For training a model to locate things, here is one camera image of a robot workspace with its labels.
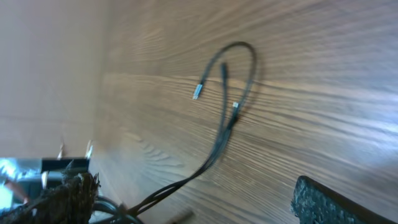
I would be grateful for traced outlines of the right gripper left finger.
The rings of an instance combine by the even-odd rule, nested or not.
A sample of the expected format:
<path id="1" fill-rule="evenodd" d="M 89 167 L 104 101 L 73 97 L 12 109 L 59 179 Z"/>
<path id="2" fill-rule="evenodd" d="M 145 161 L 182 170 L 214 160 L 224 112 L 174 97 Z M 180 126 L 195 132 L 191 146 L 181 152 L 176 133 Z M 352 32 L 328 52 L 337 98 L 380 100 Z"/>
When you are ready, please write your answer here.
<path id="1" fill-rule="evenodd" d="M 1 212 L 1 224 L 86 224 L 93 213 L 99 187 L 98 174 L 85 172 L 70 176 L 29 203 Z"/>

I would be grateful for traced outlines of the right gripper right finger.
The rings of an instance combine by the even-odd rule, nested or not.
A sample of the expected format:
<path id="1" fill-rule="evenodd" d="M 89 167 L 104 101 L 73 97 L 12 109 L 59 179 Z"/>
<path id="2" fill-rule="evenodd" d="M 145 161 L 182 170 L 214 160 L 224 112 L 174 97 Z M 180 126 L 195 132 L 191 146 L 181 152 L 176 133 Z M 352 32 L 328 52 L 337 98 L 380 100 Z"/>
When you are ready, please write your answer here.
<path id="1" fill-rule="evenodd" d="M 300 224 L 397 224 L 306 175 L 298 177 L 290 206 Z"/>

